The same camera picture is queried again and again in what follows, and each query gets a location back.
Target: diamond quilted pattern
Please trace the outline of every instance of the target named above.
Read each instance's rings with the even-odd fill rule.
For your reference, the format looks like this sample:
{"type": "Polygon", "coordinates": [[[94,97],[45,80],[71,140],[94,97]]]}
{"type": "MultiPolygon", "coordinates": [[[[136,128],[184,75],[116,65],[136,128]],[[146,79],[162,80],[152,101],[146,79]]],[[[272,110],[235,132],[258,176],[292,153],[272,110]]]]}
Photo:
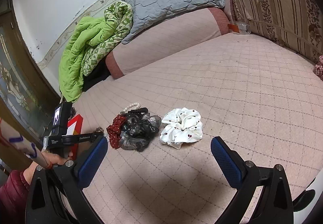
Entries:
{"type": "Polygon", "coordinates": [[[210,151],[220,135],[244,160],[282,164],[295,198],[323,166],[323,83],[312,69],[263,37],[229,33],[98,83],[74,103],[83,132],[139,102],[161,117],[196,108],[204,136],[180,150],[158,137],[143,153],[109,148],[85,195],[105,223],[214,223],[235,193],[210,151]]]}

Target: red polka dot scrunchie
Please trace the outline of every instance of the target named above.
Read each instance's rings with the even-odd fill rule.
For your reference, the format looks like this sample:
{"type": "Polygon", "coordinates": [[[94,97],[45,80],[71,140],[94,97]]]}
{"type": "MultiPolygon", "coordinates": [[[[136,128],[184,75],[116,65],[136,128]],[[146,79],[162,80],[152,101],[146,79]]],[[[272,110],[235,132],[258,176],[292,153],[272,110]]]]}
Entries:
{"type": "Polygon", "coordinates": [[[120,127],[122,124],[125,122],[126,118],[122,115],[117,115],[114,120],[112,125],[107,127],[107,132],[109,134],[109,142],[111,147],[118,149],[119,147],[119,140],[120,138],[120,127]]]}

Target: plaid cloth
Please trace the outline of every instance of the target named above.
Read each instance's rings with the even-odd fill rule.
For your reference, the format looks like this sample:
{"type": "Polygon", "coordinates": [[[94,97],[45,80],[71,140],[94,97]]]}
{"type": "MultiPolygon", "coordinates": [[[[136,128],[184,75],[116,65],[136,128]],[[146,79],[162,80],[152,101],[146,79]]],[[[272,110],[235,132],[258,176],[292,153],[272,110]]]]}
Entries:
{"type": "Polygon", "coordinates": [[[315,74],[323,80],[323,55],[319,57],[319,63],[315,65],[315,74]]]}

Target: camera screen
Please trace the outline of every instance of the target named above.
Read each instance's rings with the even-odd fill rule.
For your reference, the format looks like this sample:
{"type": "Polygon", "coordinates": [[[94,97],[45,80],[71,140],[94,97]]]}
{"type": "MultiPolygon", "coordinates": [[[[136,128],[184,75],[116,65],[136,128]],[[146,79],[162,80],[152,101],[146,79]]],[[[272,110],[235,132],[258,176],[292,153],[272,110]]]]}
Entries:
{"type": "Polygon", "coordinates": [[[54,115],[54,123],[53,126],[56,126],[59,123],[59,112],[60,112],[60,108],[55,110],[55,115],[54,115]]]}

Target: black sheer scrunchie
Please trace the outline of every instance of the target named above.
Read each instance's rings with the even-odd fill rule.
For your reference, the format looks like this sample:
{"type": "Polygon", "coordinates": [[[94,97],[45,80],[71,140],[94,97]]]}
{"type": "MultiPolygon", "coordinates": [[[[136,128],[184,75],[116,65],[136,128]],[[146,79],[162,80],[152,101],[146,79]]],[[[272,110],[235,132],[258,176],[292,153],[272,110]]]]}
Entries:
{"type": "Polygon", "coordinates": [[[159,132],[159,126],[162,119],[147,112],[147,108],[131,110],[123,114],[126,117],[125,123],[121,126],[119,146],[123,149],[136,149],[143,151],[153,135],[159,132]]]}

